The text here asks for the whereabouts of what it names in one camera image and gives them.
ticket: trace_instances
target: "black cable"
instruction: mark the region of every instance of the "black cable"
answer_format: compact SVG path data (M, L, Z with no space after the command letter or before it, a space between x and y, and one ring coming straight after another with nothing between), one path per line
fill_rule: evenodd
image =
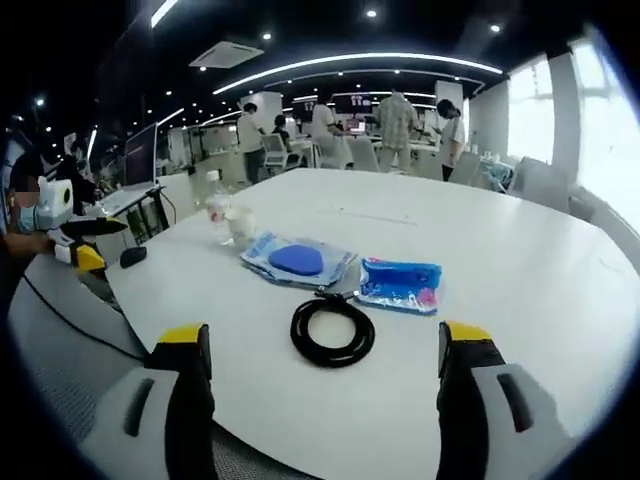
M69 325L73 330L75 330L76 332L78 332L80 335L82 335L83 337L88 338L89 340L93 340L94 342L100 343L102 345L105 345L109 348L112 348L113 350L126 355L129 358L132 358L134 360L138 360L139 362L143 362L145 361L144 358L142 357L138 357L137 355L134 355L133 353L129 353L126 350L123 350L122 348L113 345L112 343L107 342L106 340L102 340L101 338L98 338L94 335L91 335L90 333L85 332L84 330L82 330L80 327L76 326L75 324L73 324L71 321L69 321L64 315L62 315L53 305L51 305L43 296L42 294L38 291L38 289L33 285L33 283L31 283L31 280L29 280L27 278L27 276L25 274L22 275L22 278L24 278L26 280L26 282L29 284L29 286L31 287L31 289L34 291L34 293L38 296L38 298L40 298L40 300L42 300L42 302L49 307L49 309L55 313L64 323L66 323L67 325Z
M173 208L173 224L175 225L176 223L178 223L178 213L176 212L176 206L173 204L171 200L169 200L169 197L167 197L164 193L162 193L162 190L160 190L160 195L162 195L164 199L167 202L169 202L169 205L171 205L171 208Z
M300 305L291 322L291 341L300 354L319 367L340 368L352 365L364 358L373 347L376 331L367 315L347 303L347 296L316 293L321 297ZM356 334L349 345L328 348L318 345L309 335L309 320L314 313L326 310L350 318Z

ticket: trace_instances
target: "water bottle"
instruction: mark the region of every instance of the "water bottle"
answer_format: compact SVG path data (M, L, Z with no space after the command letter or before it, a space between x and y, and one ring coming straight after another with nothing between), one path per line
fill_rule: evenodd
M209 196L205 200L207 212L212 222L219 223L224 220L224 214L231 202L231 195L222 185L218 170L207 172L207 182L209 182Z

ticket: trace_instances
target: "black ceiling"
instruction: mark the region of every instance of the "black ceiling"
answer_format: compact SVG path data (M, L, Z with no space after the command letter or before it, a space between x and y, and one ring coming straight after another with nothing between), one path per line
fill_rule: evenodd
M468 77L488 85L500 75L440 62L416 60L345 61L306 67L257 80L221 95L212 91L231 81L292 62L358 52L414 52L468 59L509 71L514 66L577 36L582 16L563 11L549 2L518 0L459 0L428 2L401 0L179 0L154 30L142 33L129 28L138 18L141 26L163 0L110 0L109 2L65 1L37 4L40 15L28 16L16 32L38 32L42 38L30 48L25 68L30 69L28 97L23 112L28 114L33 99L46 99L39 109L39 121L51 126L47 141L61 145L73 131L86 132L104 118L105 98L118 98L118 116L127 129L157 121L177 108L193 123L226 113L229 105L249 90L302 75L337 70L400 69L393 72L329 75L284 83L271 88L285 95L285 105L295 96L309 95L320 85L334 91L389 90L391 81L399 88L433 93L433 76L404 70L430 70ZM371 20L365 11L375 9ZM503 27L492 34L492 23ZM129 36L114 48L129 28ZM261 34L272 33L265 42ZM230 70L200 72L188 67L196 57L220 40L233 39L265 50L261 55ZM132 52L140 47L139 52ZM100 65L109 59L105 69ZM129 64L114 78L114 62ZM477 84L462 80L465 95ZM96 100L102 99L103 105ZM146 110L153 113L146 115Z

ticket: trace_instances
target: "black mouse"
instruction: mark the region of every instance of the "black mouse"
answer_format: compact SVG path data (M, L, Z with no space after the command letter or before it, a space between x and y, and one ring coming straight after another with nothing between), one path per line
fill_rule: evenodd
M147 247L128 248L120 255L120 266L129 268L147 258Z

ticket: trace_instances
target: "blue ice pack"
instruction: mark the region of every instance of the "blue ice pack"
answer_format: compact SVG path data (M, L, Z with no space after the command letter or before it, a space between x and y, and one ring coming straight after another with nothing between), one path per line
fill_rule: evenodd
M265 232L240 258L270 282L316 288L340 280L356 254L310 238L290 239Z
M442 276L440 265L363 258L361 266L358 301L417 315L438 312L436 289Z

